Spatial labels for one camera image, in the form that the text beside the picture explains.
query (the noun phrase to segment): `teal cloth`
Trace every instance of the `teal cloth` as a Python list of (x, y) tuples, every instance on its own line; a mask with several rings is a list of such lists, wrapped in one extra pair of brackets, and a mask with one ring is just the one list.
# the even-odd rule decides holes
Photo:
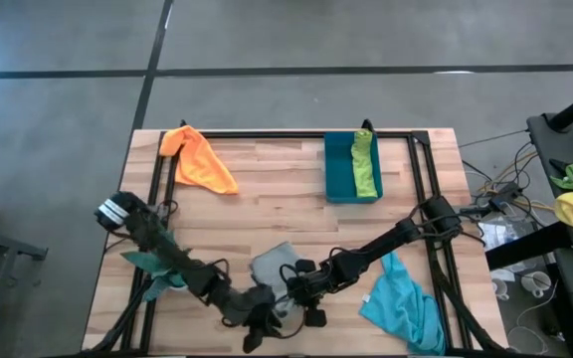
[(435, 299), (422, 293), (397, 254), (382, 258), (384, 274), (377, 278), (368, 302), (359, 314), (386, 333), (408, 342), (408, 349), (422, 355), (444, 355), (446, 343)]

